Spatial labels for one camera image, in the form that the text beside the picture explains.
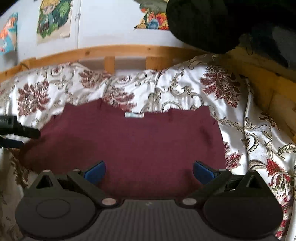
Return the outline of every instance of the black object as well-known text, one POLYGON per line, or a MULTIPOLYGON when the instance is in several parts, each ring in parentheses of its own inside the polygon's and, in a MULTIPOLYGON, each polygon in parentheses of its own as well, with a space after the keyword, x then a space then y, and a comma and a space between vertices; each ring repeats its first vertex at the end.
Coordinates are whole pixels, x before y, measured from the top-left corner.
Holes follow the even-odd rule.
POLYGON ((166 14, 173 35, 187 44, 224 54, 249 34, 257 53, 296 69, 294 0, 170 0, 166 14))
POLYGON ((44 170, 15 211, 23 241, 277 240, 283 212, 257 171, 232 175, 195 162, 205 185, 183 200, 115 200, 90 182, 104 170, 102 161, 67 175, 44 170))
MULTIPOLYGON (((40 131, 35 128, 22 126, 17 121, 16 116, 1 115, 0 116, 0 135, 14 134, 18 136, 28 137, 32 139, 38 139, 40 137, 40 131)), ((20 149, 24 143, 22 141, 3 138, 0 136, 0 148, 16 148, 20 149)))

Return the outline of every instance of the white satin fabric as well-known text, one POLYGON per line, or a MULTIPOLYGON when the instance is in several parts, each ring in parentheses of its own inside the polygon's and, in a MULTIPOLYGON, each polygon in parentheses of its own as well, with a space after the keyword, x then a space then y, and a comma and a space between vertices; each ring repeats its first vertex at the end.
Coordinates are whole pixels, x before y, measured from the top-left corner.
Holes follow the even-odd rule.
MULTIPOLYGON (((245 174, 250 168, 260 173, 284 211, 276 236, 295 241, 296 220, 291 215, 296 145, 256 107, 248 79, 215 66, 215 57, 199 56, 159 72, 119 77, 95 73, 77 63, 22 72, 1 84, 0 114, 17 115, 23 125, 41 129, 67 102, 79 105, 103 98, 136 113, 169 108, 194 111, 206 105, 219 123, 227 168, 234 174, 245 174)), ((37 176, 19 164, 15 152, 1 150, 1 241, 21 238, 14 210, 37 176)))

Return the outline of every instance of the blonde hair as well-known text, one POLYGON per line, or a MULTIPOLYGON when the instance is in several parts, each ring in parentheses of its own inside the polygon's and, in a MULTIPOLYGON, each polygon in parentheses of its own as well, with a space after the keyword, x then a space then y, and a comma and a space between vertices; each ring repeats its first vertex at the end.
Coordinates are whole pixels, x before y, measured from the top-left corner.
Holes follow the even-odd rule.
POLYGON ((40 8, 44 9, 45 7, 48 7, 49 5, 57 6, 59 4, 59 2, 60 2, 60 0, 43 0, 40 8))

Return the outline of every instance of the wooden bed rail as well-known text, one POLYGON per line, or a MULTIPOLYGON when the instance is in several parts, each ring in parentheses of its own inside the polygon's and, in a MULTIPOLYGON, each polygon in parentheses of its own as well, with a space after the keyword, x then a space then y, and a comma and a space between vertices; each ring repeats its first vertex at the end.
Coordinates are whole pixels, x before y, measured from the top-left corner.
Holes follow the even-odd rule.
MULTIPOLYGON (((27 69, 48 65, 77 62, 84 59, 104 58, 104 69, 115 72, 115 57, 145 57, 146 69, 160 70, 171 67, 173 59, 189 60, 204 54, 202 50, 156 45, 111 45, 82 48, 53 54, 43 58, 30 58, 19 65, 0 72, 0 83, 27 69)), ((237 47, 222 56, 220 64, 249 78, 255 92, 256 104, 270 114, 296 143, 296 71, 285 69, 274 61, 259 55, 248 55, 237 47)))

